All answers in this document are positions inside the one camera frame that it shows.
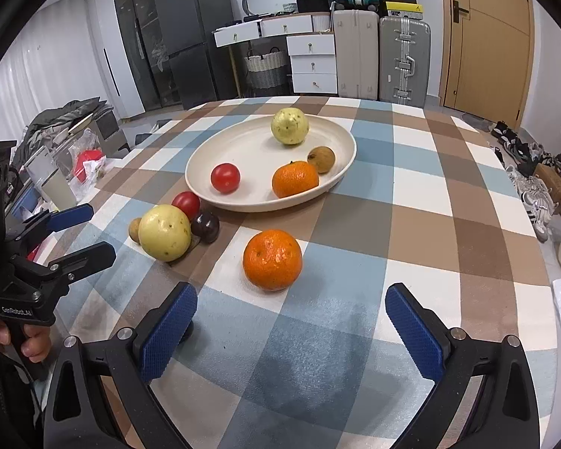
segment orange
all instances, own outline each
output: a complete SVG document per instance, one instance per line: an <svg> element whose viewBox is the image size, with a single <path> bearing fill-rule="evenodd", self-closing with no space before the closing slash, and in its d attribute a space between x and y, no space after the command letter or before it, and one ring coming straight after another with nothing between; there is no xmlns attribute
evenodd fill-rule
<svg viewBox="0 0 561 449"><path fill-rule="evenodd" d="M291 285L302 267L301 248L289 233L262 231L249 240L243 252L243 269L250 282L264 290Z"/></svg>
<svg viewBox="0 0 561 449"><path fill-rule="evenodd" d="M313 189L319 183L316 168L303 160L283 165L272 176L272 190L278 198Z"/></svg>

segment door frame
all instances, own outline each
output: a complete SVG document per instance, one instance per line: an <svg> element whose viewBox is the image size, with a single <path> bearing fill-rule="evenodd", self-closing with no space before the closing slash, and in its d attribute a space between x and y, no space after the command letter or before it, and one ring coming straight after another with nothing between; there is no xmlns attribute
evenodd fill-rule
<svg viewBox="0 0 561 449"><path fill-rule="evenodd" d="M440 70L440 85L438 87L438 98L440 106L444 106L444 97L447 90L447 77L449 76L449 66L451 57L451 1L443 0L443 64ZM526 80L524 84L524 94L519 107L518 119L512 124L514 130L521 125L522 118L528 101L528 91L530 91L530 79L534 64L534 2L528 0L528 8L530 9L530 52L528 53L528 68L526 71Z"/></svg>

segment white curtain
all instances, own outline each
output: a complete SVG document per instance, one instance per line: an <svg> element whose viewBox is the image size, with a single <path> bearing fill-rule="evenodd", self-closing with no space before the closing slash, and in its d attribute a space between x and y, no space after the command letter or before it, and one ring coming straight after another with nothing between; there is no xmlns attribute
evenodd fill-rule
<svg viewBox="0 0 561 449"><path fill-rule="evenodd" d="M20 141L41 111L99 96L112 102L91 43L87 2L37 12L0 61L0 140Z"/></svg>

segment metal screw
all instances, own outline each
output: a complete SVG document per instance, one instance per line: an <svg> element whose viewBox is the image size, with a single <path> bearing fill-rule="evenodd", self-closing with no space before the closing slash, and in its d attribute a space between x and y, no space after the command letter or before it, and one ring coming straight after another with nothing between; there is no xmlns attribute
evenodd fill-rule
<svg viewBox="0 0 561 449"><path fill-rule="evenodd" d="M76 342L77 338L75 336L69 336L64 340L63 344L65 348L70 348L74 346Z"/></svg>
<svg viewBox="0 0 561 449"><path fill-rule="evenodd" d="M118 330L117 338L118 339L128 339L133 334L133 329L130 327L123 327L122 329Z"/></svg>
<svg viewBox="0 0 561 449"><path fill-rule="evenodd" d="M519 342L519 338L517 336L514 336L513 334L509 334L507 336L507 342L509 343L509 346L513 346L514 348L518 348L521 344Z"/></svg>
<svg viewBox="0 0 561 449"><path fill-rule="evenodd" d="M453 339L462 340L462 339L465 339L467 337L467 332L465 332L460 327L452 328L450 333L451 333L451 336L453 336Z"/></svg>

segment dark purple grape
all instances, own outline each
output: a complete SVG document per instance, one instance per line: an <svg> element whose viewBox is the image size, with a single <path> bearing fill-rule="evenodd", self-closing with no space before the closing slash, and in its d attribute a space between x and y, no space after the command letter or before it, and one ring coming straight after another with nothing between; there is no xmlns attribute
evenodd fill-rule
<svg viewBox="0 0 561 449"><path fill-rule="evenodd" d="M213 243L220 233L220 221L210 211L201 211L191 222L191 232L205 243Z"/></svg>

